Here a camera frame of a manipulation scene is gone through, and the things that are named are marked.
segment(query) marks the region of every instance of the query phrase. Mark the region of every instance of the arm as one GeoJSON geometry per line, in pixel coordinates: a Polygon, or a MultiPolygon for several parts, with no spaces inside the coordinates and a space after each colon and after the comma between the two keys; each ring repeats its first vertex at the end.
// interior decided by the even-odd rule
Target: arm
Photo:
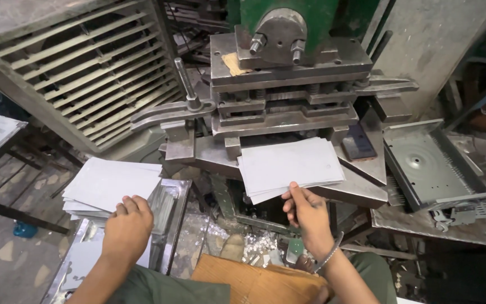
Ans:
{"type": "Polygon", "coordinates": [[[102,253],[68,304],[104,304],[123,284],[147,246],[153,213],[137,195],[123,197],[106,221],[102,253]]]}
{"type": "MultiPolygon", "coordinates": [[[[283,207],[290,224],[301,227],[305,248],[318,260],[326,259],[334,240],[329,229],[326,201],[297,183],[290,183],[290,190],[282,195],[283,207]]],[[[325,277],[335,294],[344,304],[379,304],[354,266],[341,250],[335,251],[326,263],[325,277]]]]}

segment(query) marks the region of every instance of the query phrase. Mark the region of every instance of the workshop wall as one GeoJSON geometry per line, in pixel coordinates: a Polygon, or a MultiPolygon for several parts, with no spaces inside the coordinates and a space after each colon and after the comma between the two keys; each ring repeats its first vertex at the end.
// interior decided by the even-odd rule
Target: workshop wall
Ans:
{"type": "MultiPolygon", "coordinates": [[[[381,1],[368,32],[376,29],[387,1],[381,1]]],[[[382,30],[393,37],[375,68],[388,76],[409,76],[420,89],[402,93],[420,120],[474,40],[486,31],[486,0],[397,1],[382,30]]],[[[366,48],[370,37],[366,35],[366,48]]]]}

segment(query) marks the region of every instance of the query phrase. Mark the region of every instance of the green pants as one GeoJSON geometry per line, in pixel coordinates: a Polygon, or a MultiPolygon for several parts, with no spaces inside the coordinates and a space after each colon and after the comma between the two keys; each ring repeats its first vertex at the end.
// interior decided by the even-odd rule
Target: green pants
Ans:
{"type": "MultiPolygon", "coordinates": [[[[370,252],[350,258],[357,272],[382,304],[396,304],[393,279],[385,260],[370,252]]],[[[108,304],[230,303],[230,286],[176,279],[135,266],[108,304]]]]}

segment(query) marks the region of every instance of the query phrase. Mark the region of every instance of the hand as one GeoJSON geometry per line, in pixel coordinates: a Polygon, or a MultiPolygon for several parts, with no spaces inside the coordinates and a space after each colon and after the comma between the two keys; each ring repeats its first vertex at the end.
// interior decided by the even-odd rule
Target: hand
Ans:
{"type": "Polygon", "coordinates": [[[101,256],[136,264],[144,253],[153,229],[153,212],[147,201],[138,195],[124,196],[123,204],[106,221],[101,256]]]}
{"type": "Polygon", "coordinates": [[[282,210],[287,213],[288,221],[301,227],[303,245],[315,259],[323,261],[334,244],[326,200],[300,188],[296,182],[291,182],[290,190],[281,197],[287,200],[282,210]]]}

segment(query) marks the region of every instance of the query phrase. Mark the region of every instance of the metal bracelet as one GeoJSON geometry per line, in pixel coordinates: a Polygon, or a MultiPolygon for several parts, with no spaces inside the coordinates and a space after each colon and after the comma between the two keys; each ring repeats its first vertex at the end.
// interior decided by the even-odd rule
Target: metal bracelet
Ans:
{"type": "Polygon", "coordinates": [[[339,245],[341,245],[341,241],[343,237],[344,237],[344,232],[341,231],[339,233],[339,236],[337,236],[336,241],[333,244],[333,248],[331,248],[331,251],[328,253],[326,259],[323,260],[323,262],[320,262],[313,267],[313,274],[316,273],[318,270],[320,270],[320,268],[322,268],[327,263],[327,261],[331,259],[331,257],[333,256],[333,254],[335,253],[339,245]]]}

